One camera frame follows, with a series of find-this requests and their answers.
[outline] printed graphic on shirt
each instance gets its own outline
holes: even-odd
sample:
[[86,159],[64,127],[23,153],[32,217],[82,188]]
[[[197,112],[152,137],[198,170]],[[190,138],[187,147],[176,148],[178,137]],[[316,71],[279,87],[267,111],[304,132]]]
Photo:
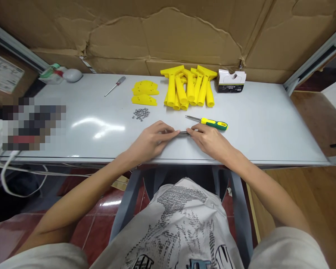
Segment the printed graphic on shirt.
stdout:
[[193,260],[189,259],[189,265],[187,265],[187,269],[210,269],[209,266],[211,264],[210,261],[203,261],[203,260]]
[[[183,186],[172,186],[163,193],[157,199],[157,203],[164,206],[160,219],[154,226],[149,225],[146,235],[127,253],[123,268],[132,268],[133,266],[135,269],[149,268],[140,266],[138,260],[141,259],[142,254],[149,257],[150,266],[157,263],[161,268],[176,268],[180,260],[182,243],[187,246],[186,251],[200,256],[207,252],[207,244],[203,245],[207,238],[210,241],[208,253],[211,256],[211,261],[209,262],[211,268],[215,268],[214,236],[212,236],[214,222],[213,219],[201,221],[198,214],[194,213],[191,208],[185,208],[186,204],[193,200],[205,203],[207,196],[199,190]],[[192,261],[190,266],[205,264],[205,261],[194,259]]]
[[154,262],[147,255],[141,255],[138,257],[133,269],[150,269],[153,264]]
[[219,269],[233,269],[226,245],[218,247],[217,253],[215,254],[215,261],[217,262]]

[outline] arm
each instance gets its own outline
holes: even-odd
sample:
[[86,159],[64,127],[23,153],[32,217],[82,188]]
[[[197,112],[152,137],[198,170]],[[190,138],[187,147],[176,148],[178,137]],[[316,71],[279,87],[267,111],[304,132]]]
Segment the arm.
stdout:
[[15,254],[40,245],[69,242],[79,220],[96,205],[112,183],[129,169],[159,155],[177,134],[179,130],[175,131],[162,121],[144,129],[128,150],[55,203]]
[[311,234],[305,216],[288,193],[234,148],[217,129],[199,123],[191,129],[187,128],[187,132],[203,152],[220,161],[249,184],[276,223]]

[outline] hand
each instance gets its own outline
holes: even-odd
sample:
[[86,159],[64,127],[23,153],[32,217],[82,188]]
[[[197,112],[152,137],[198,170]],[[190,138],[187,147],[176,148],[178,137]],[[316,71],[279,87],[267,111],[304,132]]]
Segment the hand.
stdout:
[[187,128],[194,142],[210,157],[236,171],[245,156],[234,148],[228,140],[216,129],[201,123]]
[[161,154],[169,141],[179,132],[180,130],[175,131],[163,121],[157,121],[145,128],[124,154],[133,161],[134,166],[149,161]]

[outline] left hand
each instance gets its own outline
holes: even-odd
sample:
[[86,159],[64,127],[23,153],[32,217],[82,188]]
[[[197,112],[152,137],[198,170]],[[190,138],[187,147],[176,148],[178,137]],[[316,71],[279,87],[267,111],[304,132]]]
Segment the left hand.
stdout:
[[133,161],[134,166],[161,154],[169,141],[179,134],[163,121],[157,121],[145,128],[136,141],[123,154]]

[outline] pile of screws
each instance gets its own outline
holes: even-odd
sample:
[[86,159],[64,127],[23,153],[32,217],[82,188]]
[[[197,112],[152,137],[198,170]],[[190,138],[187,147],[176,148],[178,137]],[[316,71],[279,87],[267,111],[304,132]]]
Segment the pile of screws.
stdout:
[[140,108],[136,109],[135,112],[133,112],[134,116],[136,116],[137,120],[143,121],[144,118],[147,118],[149,116],[148,108]]

